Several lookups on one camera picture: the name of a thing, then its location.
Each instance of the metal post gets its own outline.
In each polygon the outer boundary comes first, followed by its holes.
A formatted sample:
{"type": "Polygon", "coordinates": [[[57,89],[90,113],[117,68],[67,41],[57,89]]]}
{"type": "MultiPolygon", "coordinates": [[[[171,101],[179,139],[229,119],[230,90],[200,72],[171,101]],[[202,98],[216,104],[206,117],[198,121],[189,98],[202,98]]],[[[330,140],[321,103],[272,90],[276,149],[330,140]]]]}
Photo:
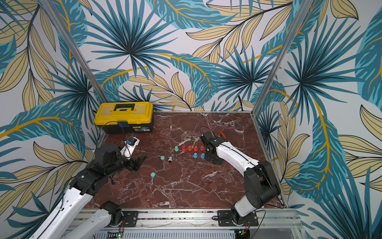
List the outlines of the metal post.
{"type": "Polygon", "coordinates": [[[276,56],[275,63],[273,64],[273,67],[269,71],[269,74],[267,76],[267,79],[265,80],[265,83],[263,85],[263,88],[261,89],[261,92],[256,100],[256,104],[253,107],[252,115],[256,116],[259,113],[259,110],[261,108],[261,104],[263,103],[265,97],[268,94],[269,88],[272,85],[273,79],[276,76],[277,70],[280,68],[281,61],[284,59],[285,55],[287,54],[290,45],[292,44],[293,40],[295,39],[295,36],[297,35],[299,28],[301,24],[304,21],[304,18],[309,11],[309,8],[312,5],[313,0],[302,0],[301,6],[298,9],[296,16],[294,20],[292,21],[292,24],[289,28],[289,32],[285,37],[285,40],[280,48],[280,51],[278,52],[276,56]]]}
{"type": "Polygon", "coordinates": [[[64,39],[65,43],[68,45],[69,50],[72,52],[74,58],[77,60],[79,66],[81,67],[85,76],[88,78],[90,84],[93,86],[94,91],[98,94],[101,100],[101,103],[108,102],[104,93],[101,90],[101,87],[99,86],[96,80],[96,77],[94,76],[92,70],[87,64],[81,51],[79,50],[77,43],[74,41],[72,34],[69,32],[68,28],[65,26],[65,23],[62,17],[60,17],[60,13],[56,9],[56,7],[53,5],[53,1],[40,0],[40,3],[42,4],[49,18],[53,22],[53,25],[57,28],[58,33],[64,39]]]}

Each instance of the black cable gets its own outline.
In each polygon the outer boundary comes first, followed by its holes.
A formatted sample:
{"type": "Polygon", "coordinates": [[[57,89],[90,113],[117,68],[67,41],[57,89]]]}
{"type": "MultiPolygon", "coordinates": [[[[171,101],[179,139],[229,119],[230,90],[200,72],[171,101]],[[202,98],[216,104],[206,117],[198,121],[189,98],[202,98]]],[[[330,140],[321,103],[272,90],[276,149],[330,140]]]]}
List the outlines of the black cable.
{"type": "Polygon", "coordinates": [[[268,180],[267,176],[265,176],[265,174],[263,173],[263,171],[261,170],[261,168],[257,165],[254,165],[251,161],[249,161],[246,157],[244,157],[243,155],[241,155],[241,153],[239,153],[238,151],[228,147],[228,146],[225,146],[223,144],[220,144],[219,146],[224,146],[232,151],[234,151],[235,153],[237,153],[238,155],[240,155],[241,157],[243,157],[246,161],[248,161],[251,165],[253,165],[254,167],[258,168],[258,170],[261,172],[261,174],[264,176],[264,178],[267,180],[269,186],[270,186],[270,189],[272,190],[272,192],[275,194],[276,198],[278,199],[278,201],[280,202],[281,205],[284,205],[281,200],[278,198],[278,195],[276,194],[276,192],[273,190],[273,187],[272,187],[272,184],[270,183],[270,181],[268,180]]]}
{"type": "Polygon", "coordinates": [[[112,121],[109,121],[109,122],[105,123],[105,124],[101,127],[101,129],[99,130],[98,135],[97,135],[97,145],[96,145],[95,147],[98,146],[98,140],[99,140],[99,137],[100,137],[100,134],[101,134],[101,131],[102,131],[103,127],[104,127],[105,125],[111,123],[111,122],[116,122],[117,124],[119,124],[119,125],[121,126],[121,128],[122,128],[122,138],[123,138],[123,141],[125,141],[125,132],[124,132],[124,130],[123,130],[123,126],[121,125],[120,122],[112,120],[112,121]]]}
{"type": "Polygon", "coordinates": [[[200,128],[199,128],[199,132],[200,132],[200,134],[202,134],[202,127],[205,127],[205,128],[207,128],[207,129],[209,129],[209,130],[212,132],[212,134],[214,135],[214,138],[216,138],[215,133],[212,131],[212,129],[210,129],[209,127],[204,126],[204,125],[200,126],[200,128]]]}
{"type": "Polygon", "coordinates": [[[54,221],[54,219],[56,219],[56,217],[58,216],[58,214],[61,212],[62,206],[63,206],[63,204],[64,204],[64,196],[65,196],[65,193],[66,193],[66,191],[65,191],[65,192],[63,193],[63,195],[62,195],[61,206],[60,206],[60,209],[58,210],[57,214],[54,216],[53,220],[50,221],[50,223],[47,225],[47,227],[42,231],[42,233],[37,237],[37,239],[39,239],[39,238],[41,237],[41,235],[44,234],[44,232],[45,232],[45,231],[48,229],[48,227],[52,224],[52,222],[54,221]]]}
{"type": "Polygon", "coordinates": [[[262,218],[261,222],[259,223],[259,226],[257,227],[257,229],[256,229],[255,233],[254,233],[254,234],[251,236],[251,238],[250,238],[250,239],[252,239],[252,238],[253,238],[253,237],[256,235],[257,231],[259,230],[259,228],[260,228],[260,226],[261,226],[261,224],[262,224],[262,221],[264,220],[265,214],[267,213],[267,211],[266,211],[266,210],[259,210],[259,211],[264,211],[264,216],[263,216],[263,218],[262,218]]]}

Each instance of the yellow leaf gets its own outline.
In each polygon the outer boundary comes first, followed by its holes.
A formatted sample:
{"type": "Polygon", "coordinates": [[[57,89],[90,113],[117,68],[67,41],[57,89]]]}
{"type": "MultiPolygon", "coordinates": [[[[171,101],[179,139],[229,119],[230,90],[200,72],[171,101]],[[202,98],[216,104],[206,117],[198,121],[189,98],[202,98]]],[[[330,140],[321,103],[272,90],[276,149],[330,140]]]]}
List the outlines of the yellow leaf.
{"type": "Polygon", "coordinates": [[[280,130],[278,130],[278,144],[280,145],[280,152],[283,158],[287,158],[287,149],[285,148],[285,142],[281,136],[280,130]]]}
{"type": "Polygon", "coordinates": [[[147,79],[145,76],[140,76],[140,75],[129,76],[129,81],[144,83],[144,84],[149,84],[149,85],[155,85],[154,81],[147,79]]]}
{"type": "Polygon", "coordinates": [[[281,152],[277,146],[275,146],[275,149],[276,149],[278,164],[280,165],[281,173],[283,173],[285,170],[285,158],[283,157],[283,155],[281,154],[281,152]]]}
{"type": "Polygon", "coordinates": [[[47,192],[49,192],[50,190],[53,189],[54,181],[56,180],[56,176],[57,176],[56,185],[58,184],[58,182],[61,181],[61,179],[63,178],[65,172],[67,171],[67,169],[69,168],[70,165],[71,165],[71,163],[68,163],[68,164],[64,165],[58,171],[54,172],[50,176],[47,184],[44,186],[44,189],[40,192],[39,197],[41,197],[42,195],[46,194],[47,192]]]}
{"type": "Polygon", "coordinates": [[[358,19],[357,10],[349,0],[331,0],[330,7],[336,18],[351,17],[358,19]]]}
{"type": "Polygon", "coordinates": [[[45,65],[45,63],[40,59],[40,57],[37,55],[37,53],[32,47],[30,47],[29,49],[31,52],[32,62],[37,74],[45,83],[48,84],[48,86],[51,89],[54,89],[54,82],[52,81],[52,76],[48,73],[47,65],[45,65]]]}
{"type": "Polygon", "coordinates": [[[15,11],[14,12],[10,8],[8,8],[8,6],[6,7],[13,15],[25,14],[28,12],[26,9],[28,9],[29,11],[34,11],[34,10],[36,10],[37,6],[39,5],[39,3],[36,0],[18,0],[18,1],[6,0],[6,2],[15,11]]]}
{"type": "Polygon", "coordinates": [[[241,107],[241,104],[240,104],[240,101],[238,101],[235,103],[235,106],[232,109],[230,109],[230,111],[235,111],[237,109],[240,109],[240,107],[241,107]]]}
{"type": "Polygon", "coordinates": [[[170,101],[170,102],[161,102],[161,103],[167,106],[179,106],[182,108],[189,109],[189,107],[185,103],[180,101],[170,101]]]}
{"type": "Polygon", "coordinates": [[[52,57],[49,55],[48,51],[45,49],[44,45],[42,44],[41,38],[33,25],[31,26],[31,39],[34,47],[36,48],[40,56],[56,69],[56,64],[54,63],[52,57]]]}
{"type": "Polygon", "coordinates": [[[82,161],[81,153],[72,144],[65,145],[65,154],[72,160],[82,161]]]}
{"type": "Polygon", "coordinates": [[[326,0],[324,5],[322,6],[322,9],[320,11],[320,15],[318,16],[318,25],[321,25],[322,21],[325,18],[326,10],[328,9],[329,0],[326,0]]]}
{"type": "Polygon", "coordinates": [[[278,118],[278,122],[280,123],[280,129],[281,129],[281,132],[283,133],[284,135],[284,138],[287,139],[288,138],[288,133],[287,133],[287,126],[283,120],[283,118],[279,117],[278,118]]]}
{"type": "Polygon", "coordinates": [[[49,172],[46,172],[32,182],[32,184],[25,190],[16,207],[22,208],[32,199],[32,193],[36,194],[39,191],[41,186],[44,184],[48,174],[49,172]]]}
{"type": "Polygon", "coordinates": [[[186,102],[190,107],[193,107],[195,105],[195,100],[196,100],[196,94],[194,91],[189,90],[186,93],[186,102]]]}
{"type": "Polygon", "coordinates": [[[281,189],[284,191],[285,195],[289,195],[292,192],[287,183],[281,184],[281,189]]]}
{"type": "Polygon", "coordinates": [[[361,120],[370,133],[382,141],[382,119],[361,106],[361,120]]]}
{"type": "Polygon", "coordinates": [[[285,170],[284,178],[291,179],[294,176],[296,176],[299,172],[300,172],[300,164],[296,162],[291,162],[285,170]]]}
{"type": "Polygon", "coordinates": [[[224,44],[224,59],[227,59],[233,53],[235,47],[239,44],[240,30],[242,25],[238,25],[235,31],[228,37],[227,41],[224,44]]]}
{"type": "Polygon", "coordinates": [[[37,104],[46,104],[47,102],[45,102],[41,96],[39,95],[39,99],[37,100],[37,104]]]}
{"type": "Polygon", "coordinates": [[[271,34],[274,30],[276,30],[288,17],[291,9],[292,9],[292,5],[289,5],[283,10],[281,10],[280,12],[278,12],[275,16],[273,16],[272,19],[269,21],[267,27],[265,28],[261,39],[264,39],[269,34],[271,34]]]}
{"type": "Polygon", "coordinates": [[[39,175],[46,171],[50,171],[52,169],[54,169],[54,167],[40,167],[40,166],[25,167],[13,173],[17,177],[17,179],[0,178],[0,182],[1,183],[22,182],[24,180],[30,179],[36,175],[39,175]]]}
{"type": "Polygon", "coordinates": [[[375,190],[378,190],[378,191],[381,191],[382,192],[382,177],[379,177],[377,179],[374,179],[373,181],[370,182],[370,187],[375,189],[375,190]]]}
{"type": "Polygon", "coordinates": [[[249,108],[253,108],[253,104],[251,101],[241,101],[245,106],[249,107],[249,108]]]}
{"type": "Polygon", "coordinates": [[[28,28],[29,28],[29,21],[19,21],[20,24],[23,26],[21,28],[19,24],[17,24],[14,21],[11,21],[9,26],[5,26],[0,31],[0,44],[8,43],[13,39],[13,36],[16,40],[16,46],[19,47],[21,44],[25,41],[27,35],[28,35],[28,28]]]}
{"type": "Polygon", "coordinates": [[[364,140],[363,138],[352,135],[339,135],[341,145],[346,150],[353,150],[364,153],[374,153],[382,155],[382,150],[364,140]]]}
{"type": "Polygon", "coordinates": [[[165,79],[163,79],[162,77],[160,77],[158,75],[153,76],[149,70],[147,70],[147,73],[149,74],[149,76],[151,78],[154,79],[155,82],[157,82],[158,84],[160,84],[161,86],[163,86],[164,88],[166,88],[166,89],[168,89],[170,91],[170,88],[168,87],[168,84],[165,81],[165,79]]]}
{"type": "Polygon", "coordinates": [[[5,69],[0,81],[0,92],[8,91],[15,87],[23,78],[28,67],[28,56],[26,48],[16,54],[5,69]]]}
{"type": "Polygon", "coordinates": [[[289,110],[288,110],[288,106],[285,104],[284,101],[281,101],[280,102],[280,108],[281,108],[281,112],[283,113],[282,117],[284,119],[285,126],[287,127],[288,126],[288,122],[289,122],[289,116],[288,116],[289,110]]]}
{"type": "Polygon", "coordinates": [[[175,94],[177,96],[179,96],[180,98],[183,98],[183,93],[185,91],[185,88],[183,87],[182,83],[180,83],[180,80],[179,80],[179,72],[176,72],[172,78],[171,78],[171,84],[172,84],[172,88],[174,89],[175,91],[175,94]]]}
{"type": "Polygon", "coordinates": [[[9,190],[0,197],[0,215],[16,200],[20,194],[31,184],[32,182],[25,182],[13,187],[15,190],[9,190]]]}
{"type": "Polygon", "coordinates": [[[44,30],[45,35],[47,36],[54,51],[56,51],[56,40],[54,39],[52,24],[50,23],[49,17],[43,9],[40,10],[40,19],[41,19],[41,26],[42,26],[42,29],[44,30]]]}
{"type": "Polygon", "coordinates": [[[289,125],[288,125],[288,144],[290,140],[292,139],[293,134],[295,133],[296,130],[296,117],[292,117],[293,114],[296,112],[297,107],[295,107],[292,110],[292,113],[289,116],[289,125]]]}
{"type": "Polygon", "coordinates": [[[215,26],[212,28],[204,29],[195,33],[187,33],[187,35],[195,40],[210,40],[229,33],[235,25],[215,26]]]}
{"type": "MultiPolygon", "coordinates": [[[[286,3],[293,2],[293,0],[273,0],[273,5],[283,5],[286,3]]],[[[271,5],[272,2],[270,0],[260,0],[261,4],[268,4],[271,5]]]]}
{"type": "Polygon", "coordinates": [[[146,90],[148,90],[148,91],[150,91],[150,90],[152,90],[152,91],[158,91],[158,92],[160,92],[160,91],[168,91],[167,89],[165,89],[165,88],[162,88],[162,87],[160,87],[160,86],[142,86],[142,88],[143,89],[146,89],[146,90]]]}
{"type": "Polygon", "coordinates": [[[346,161],[350,161],[350,160],[354,160],[354,159],[358,159],[359,157],[355,156],[355,155],[352,155],[351,153],[347,153],[345,152],[345,159],[346,161]]]}
{"type": "Polygon", "coordinates": [[[29,69],[28,72],[28,81],[23,89],[23,105],[24,110],[28,111],[31,108],[36,106],[36,99],[34,98],[34,89],[32,85],[32,71],[29,69]]]}
{"type": "Polygon", "coordinates": [[[293,140],[292,145],[288,149],[288,160],[291,160],[298,155],[301,149],[301,145],[303,145],[303,142],[307,138],[309,138],[309,135],[302,133],[298,135],[295,140],[293,140]]]}
{"type": "Polygon", "coordinates": [[[85,150],[85,159],[86,161],[90,162],[93,157],[93,151],[91,150],[85,150]]]}
{"type": "Polygon", "coordinates": [[[179,99],[178,97],[173,96],[172,94],[153,93],[153,95],[155,95],[158,98],[165,99],[168,101],[182,101],[182,99],[179,99]]]}
{"type": "Polygon", "coordinates": [[[78,3],[90,8],[91,10],[93,10],[92,5],[90,5],[88,0],[78,0],[78,3]]]}
{"type": "Polygon", "coordinates": [[[241,39],[243,41],[243,50],[242,50],[242,52],[244,51],[244,49],[246,49],[249,46],[249,44],[251,42],[251,39],[252,39],[252,34],[255,31],[256,27],[259,25],[259,22],[260,22],[262,16],[263,16],[263,14],[260,14],[260,15],[258,15],[256,17],[254,17],[245,26],[245,28],[243,30],[243,34],[241,36],[241,39]]]}
{"type": "Polygon", "coordinates": [[[192,54],[193,57],[202,58],[209,50],[211,50],[217,43],[220,43],[223,38],[217,39],[213,43],[202,45],[192,54]]]}
{"type": "Polygon", "coordinates": [[[212,4],[207,4],[207,7],[218,10],[224,16],[235,15],[231,21],[242,21],[260,12],[260,9],[253,6],[252,12],[249,14],[249,5],[242,5],[241,9],[240,6],[217,6],[212,4]]]}
{"type": "Polygon", "coordinates": [[[40,160],[49,164],[61,165],[68,162],[60,152],[42,148],[36,142],[33,142],[33,151],[40,160]]]}
{"type": "Polygon", "coordinates": [[[210,60],[209,61],[211,63],[218,64],[219,63],[219,59],[220,59],[219,54],[220,54],[220,44],[217,44],[215,46],[215,48],[212,50],[212,52],[211,52],[210,60]]]}
{"type": "Polygon", "coordinates": [[[366,175],[369,167],[371,168],[370,173],[379,169],[382,166],[382,159],[373,157],[359,158],[348,162],[347,165],[353,177],[362,177],[366,175]]]}
{"type": "Polygon", "coordinates": [[[46,88],[41,82],[39,82],[36,78],[33,78],[34,85],[36,86],[37,93],[44,100],[44,102],[49,102],[53,99],[53,95],[45,90],[46,88]]]}
{"type": "Polygon", "coordinates": [[[65,184],[66,182],[71,178],[73,177],[73,174],[77,171],[77,169],[79,169],[79,167],[81,166],[81,162],[75,162],[75,163],[72,163],[69,170],[67,171],[65,177],[64,177],[64,180],[62,181],[61,183],[61,186],[60,188],[58,189],[58,191],[61,191],[64,187],[65,187],[65,184]]]}

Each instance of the black bracket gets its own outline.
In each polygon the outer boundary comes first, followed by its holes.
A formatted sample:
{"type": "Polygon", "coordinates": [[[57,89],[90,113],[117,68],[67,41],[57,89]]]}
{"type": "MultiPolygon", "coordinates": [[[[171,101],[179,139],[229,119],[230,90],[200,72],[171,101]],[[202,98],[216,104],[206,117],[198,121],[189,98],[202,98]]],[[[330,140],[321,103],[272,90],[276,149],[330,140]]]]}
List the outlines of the black bracket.
{"type": "Polygon", "coordinates": [[[126,217],[123,227],[134,228],[137,224],[138,211],[122,211],[123,216],[126,217]]]}
{"type": "MultiPolygon", "coordinates": [[[[217,211],[219,226],[237,226],[233,223],[232,219],[234,215],[231,210],[219,210],[217,211]]],[[[258,226],[259,222],[257,220],[256,212],[251,212],[245,218],[240,221],[240,224],[250,223],[250,226],[258,226]]]]}

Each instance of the toolbox lid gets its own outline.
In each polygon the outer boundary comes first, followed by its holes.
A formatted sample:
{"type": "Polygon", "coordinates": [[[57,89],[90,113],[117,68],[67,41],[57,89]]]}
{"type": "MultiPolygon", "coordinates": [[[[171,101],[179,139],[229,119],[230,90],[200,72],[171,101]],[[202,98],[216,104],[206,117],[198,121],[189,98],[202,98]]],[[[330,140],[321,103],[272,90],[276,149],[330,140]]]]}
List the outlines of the toolbox lid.
{"type": "Polygon", "coordinates": [[[94,123],[104,125],[109,121],[127,121],[129,124],[151,123],[153,105],[150,102],[103,103],[95,115],[94,123]]]}

